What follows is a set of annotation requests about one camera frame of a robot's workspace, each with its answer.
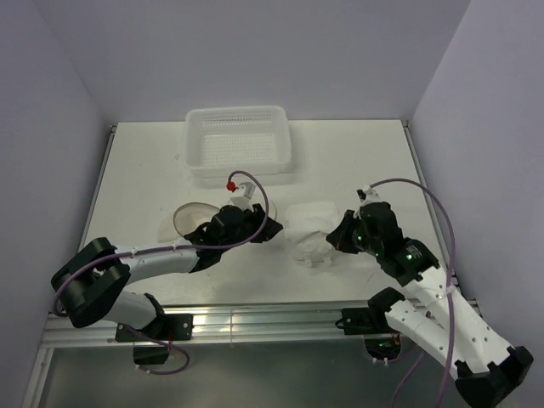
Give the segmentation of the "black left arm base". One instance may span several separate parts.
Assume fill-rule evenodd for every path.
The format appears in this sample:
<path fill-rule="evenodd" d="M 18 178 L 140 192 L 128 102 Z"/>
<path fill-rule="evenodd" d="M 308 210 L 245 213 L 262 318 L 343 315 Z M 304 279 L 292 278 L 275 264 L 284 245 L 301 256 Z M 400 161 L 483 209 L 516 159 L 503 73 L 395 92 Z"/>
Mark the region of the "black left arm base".
<path fill-rule="evenodd" d="M 163 314 L 143 329 L 118 324 L 117 343 L 133 343 L 133 362 L 138 366 L 161 366 L 173 354 L 173 344 L 189 341 L 193 329 L 192 314 Z"/>

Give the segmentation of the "white bra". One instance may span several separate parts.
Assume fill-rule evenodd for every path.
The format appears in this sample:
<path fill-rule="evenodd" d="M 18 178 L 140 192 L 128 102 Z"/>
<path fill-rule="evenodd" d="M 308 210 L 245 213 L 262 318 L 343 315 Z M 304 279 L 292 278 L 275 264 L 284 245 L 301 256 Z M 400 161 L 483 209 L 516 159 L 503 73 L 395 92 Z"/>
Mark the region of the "white bra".
<path fill-rule="evenodd" d="M 284 236 L 295 261 L 310 268 L 332 261 L 333 248 L 326 236 L 340 222 L 339 210 L 333 201 L 290 205 L 285 221 Z"/>

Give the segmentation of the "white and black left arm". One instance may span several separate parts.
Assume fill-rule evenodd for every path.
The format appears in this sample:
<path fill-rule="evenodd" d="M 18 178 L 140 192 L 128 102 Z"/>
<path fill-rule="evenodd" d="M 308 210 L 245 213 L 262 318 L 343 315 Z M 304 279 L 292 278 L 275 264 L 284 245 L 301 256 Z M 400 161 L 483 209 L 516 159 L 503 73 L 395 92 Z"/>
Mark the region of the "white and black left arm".
<path fill-rule="evenodd" d="M 168 246 L 123 251 L 105 237 L 94 239 L 53 275 L 54 313 L 75 328 L 108 320 L 156 339 L 167 329 L 163 307 L 153 295 L 130 292 L 127 285 L 208 269 L 228 250 L 270 241 L 282 229 L 260 204 L 249 209 L 227 205 Z"/>

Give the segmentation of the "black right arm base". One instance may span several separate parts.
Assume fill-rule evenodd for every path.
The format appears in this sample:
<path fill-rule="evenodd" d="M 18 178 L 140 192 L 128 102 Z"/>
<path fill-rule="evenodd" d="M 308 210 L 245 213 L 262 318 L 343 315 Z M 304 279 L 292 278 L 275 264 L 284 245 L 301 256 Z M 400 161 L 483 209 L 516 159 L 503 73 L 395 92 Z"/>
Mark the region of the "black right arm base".
<path fill-rule="evenodd" d="M 402 344 L 400 334 L 386 322 L 384 315 L 373 307 L 345 308 L 335 327 L 345 336 L 362 336 L 365 351 L 371 358 L 380 361 L 400 357 Z"/>

